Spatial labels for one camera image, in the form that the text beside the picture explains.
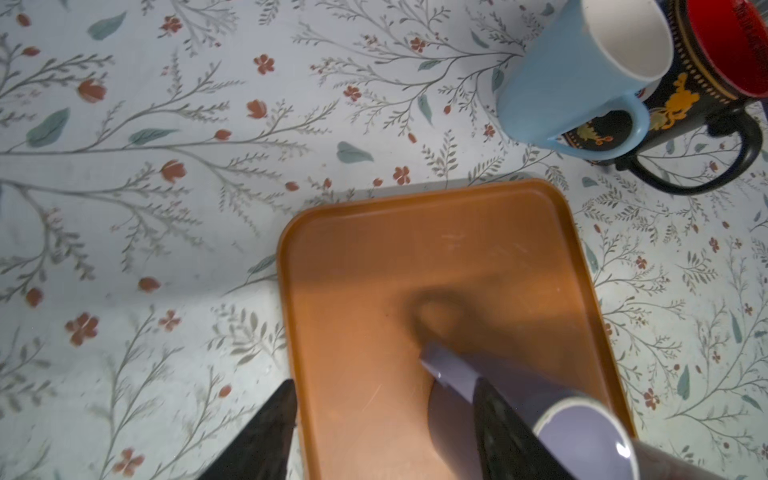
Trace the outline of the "orange plastic tray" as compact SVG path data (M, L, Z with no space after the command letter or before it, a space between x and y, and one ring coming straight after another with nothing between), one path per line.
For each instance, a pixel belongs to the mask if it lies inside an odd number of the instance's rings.
M633 420L565 197L543 180L310 209L278 248L310 479L447 479L427 424L438 340L518 361Z

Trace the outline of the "purple mug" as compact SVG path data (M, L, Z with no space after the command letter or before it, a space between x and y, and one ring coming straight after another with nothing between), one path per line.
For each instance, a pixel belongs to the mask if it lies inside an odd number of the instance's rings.
M458 354L436 342L421 354L434 377L428 428L441 459L459 479L484 479L473 419L473 392L484 377L505 398L573 479L637 479L635 448L607 407L511 360Z

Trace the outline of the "black skull pattern mug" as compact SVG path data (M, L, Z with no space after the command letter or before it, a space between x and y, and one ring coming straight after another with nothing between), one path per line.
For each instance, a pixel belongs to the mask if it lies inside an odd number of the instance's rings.
M767 97L767 26L750 1L660 2L674 43L669 71L638 96L650 114L645 138L632 151L608 160L662 192L693 196L721 188L744 173L763 145L763 134L746 107ZM652 173L643 151L706 127L710 137L737 135L735 160L697 186L682 186Z

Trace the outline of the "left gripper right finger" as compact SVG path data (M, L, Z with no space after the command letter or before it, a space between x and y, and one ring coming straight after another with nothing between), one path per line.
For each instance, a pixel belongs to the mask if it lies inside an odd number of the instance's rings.
M473 419L485 480L555 480L573 476L484 377L473 392Z

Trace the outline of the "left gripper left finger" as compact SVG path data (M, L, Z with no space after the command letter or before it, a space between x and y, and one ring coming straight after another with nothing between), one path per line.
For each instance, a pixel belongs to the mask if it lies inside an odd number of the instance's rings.
M295 382L285 380L199 479L285 480L297 410Z

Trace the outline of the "light blue mug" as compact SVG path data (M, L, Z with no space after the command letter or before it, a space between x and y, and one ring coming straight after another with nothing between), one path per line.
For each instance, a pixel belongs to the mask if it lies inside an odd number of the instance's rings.
M589 161L637 147L650 113L637 91L661 79L674 58L666 17L655 1L569 1L528 48L497 99L499 129L511 139ZM628 137L605 151L558 142L610 111L630 117Z

